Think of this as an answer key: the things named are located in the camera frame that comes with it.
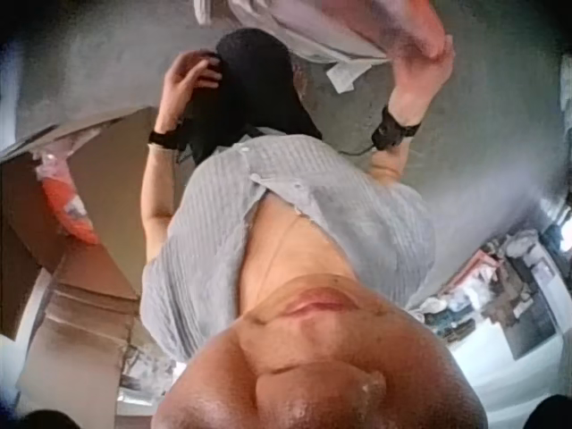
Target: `gray striped shirt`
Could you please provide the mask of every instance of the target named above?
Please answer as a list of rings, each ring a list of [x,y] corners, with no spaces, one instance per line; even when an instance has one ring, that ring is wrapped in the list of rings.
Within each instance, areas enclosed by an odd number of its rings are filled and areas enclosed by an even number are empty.
[[[141,319],[179,362],[238,316],[248,223],[267,191],[344,251],[358,279],[400,306],[433,264],[433,225],[411,188],[382,186],[322,141],[264,136],[211,156],[190,178],[143,273]]]

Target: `lips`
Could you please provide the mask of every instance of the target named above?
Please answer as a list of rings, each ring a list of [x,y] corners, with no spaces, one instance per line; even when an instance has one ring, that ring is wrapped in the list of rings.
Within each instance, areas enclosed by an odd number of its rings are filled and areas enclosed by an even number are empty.
[[[346,294],[332,288],[306,290],[289,303],[281,316],[299,317],[319,311],[350,311],[358,306]]]

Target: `hand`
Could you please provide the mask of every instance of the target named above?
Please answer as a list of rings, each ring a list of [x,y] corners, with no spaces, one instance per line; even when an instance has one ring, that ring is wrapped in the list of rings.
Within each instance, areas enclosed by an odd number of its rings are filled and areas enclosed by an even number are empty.
[[[186,105],[195,88],[218,88],[223,75],[210,70],[220,60],[210,56],[207,51],[194,51],[179,54],[164,76],[163,95],[155,132],[165,134],[177,127]]]
[[[442,53],[433,59],[413,55],[393,60],[395,89],[389,110],[401,125],[416,125],[423,120],[433,98],[452,74],[454,58],[453,37],[447,36]]]

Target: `black watch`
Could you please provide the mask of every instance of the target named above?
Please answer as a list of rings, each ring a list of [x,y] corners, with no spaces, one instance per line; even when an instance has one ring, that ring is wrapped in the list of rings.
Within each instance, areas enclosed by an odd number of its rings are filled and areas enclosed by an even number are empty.
[[[382,123],[372,134],[372,142],[377,150],[385,150],[388,147],[397,147],[403,139],[413,137],[421,123],[410,127],[404,127],[391,116],[388,106],[383,108]]]
[[[179,123],[177,128],[167,131],[165,134],[151,131],[149,134],[149,143],[158,145],[165,149],[179,150],[182,152],[189,143],[191,128],[191,120],[186,119]]]

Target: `woman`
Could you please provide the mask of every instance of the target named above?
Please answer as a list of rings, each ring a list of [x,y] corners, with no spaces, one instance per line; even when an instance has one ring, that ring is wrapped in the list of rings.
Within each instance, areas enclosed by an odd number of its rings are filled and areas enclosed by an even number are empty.
[[[154,427],[486,426],[449,351],[401,309],[434,244],[423,201],[399,180],[453,56],[448,38],[433,60],[394,59],[368,173],[319,140],[278,40],[244,29],[216,57],[175,61],[143,180],[141,317],[189,364]],[[191,99],[200,166],[175,212],[172,148]]]

